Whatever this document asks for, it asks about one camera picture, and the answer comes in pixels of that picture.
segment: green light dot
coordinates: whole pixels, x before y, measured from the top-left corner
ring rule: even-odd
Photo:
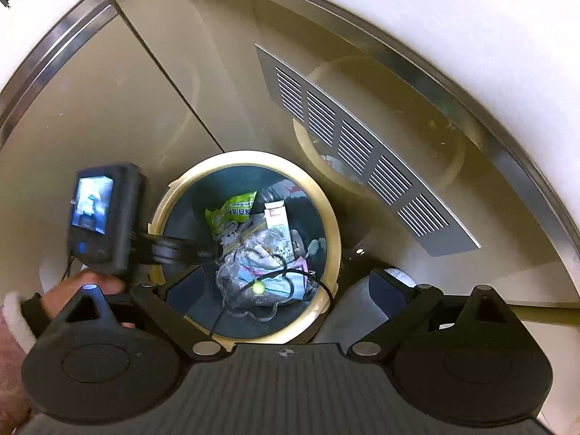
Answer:
[[[266,287],[263,285],[261,281],[256,281],[252,285],[252,291],[255,295],[261,296],[266,292]]]

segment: silver screw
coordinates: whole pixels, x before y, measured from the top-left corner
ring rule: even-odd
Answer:
[[[212,340],[199,341],[193,345],[193,353],[200,357],[211,357],[217,355],[220,350],[221,345]]]
[[[353,351],[359,357],[374,357],[381,352],[381,346],[373,341],[359,341],[353,345]]]

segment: camera screen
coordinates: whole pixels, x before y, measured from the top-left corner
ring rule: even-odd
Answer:
[[[105,233],[112,184],[112,179],[104,176],[79,180],[72,212],[72,225]]]

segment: metal vent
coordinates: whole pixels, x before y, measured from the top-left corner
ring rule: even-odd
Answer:
[[[423,195],[419,195],[397,214],[419,237],[447,227],[449,223],[437,212],[437,209]]]
[[[300,84],[276,67],[278,87],[284,108],[291,111],[298,119],[304,121]]]
[[[372,144],[347,121],[343,121],[340,129],[338,155],[359,175],[362,175],[371,152]]]
[[[368,184],[389,206],[393,206],[413,186],[384,155],[376,164]]]
[[[308,103],[309,127],[320,139],[332,147],[336,113],[311,91],[306,91],[306,101]]]
[[[443,201],[368,127],[292,67],[256,47],[272,100],[348,164],[431,256],[480,247]]]

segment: green object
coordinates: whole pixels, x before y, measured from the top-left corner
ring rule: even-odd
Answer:
[[[228,221],[236,221],[241,224],[250,218],[250,211],[256,199],[257,191],[244,193],[228,199],[220,209],[215,211],[205,210],[205,222],[210,227],[213,235],[220,235],[225,231]]]
[[[252,291],[255,295],[262,296],[266,292],[266,287],[264,286],[264,283],[262,283],[262,281],[256,281],[252,285]]]

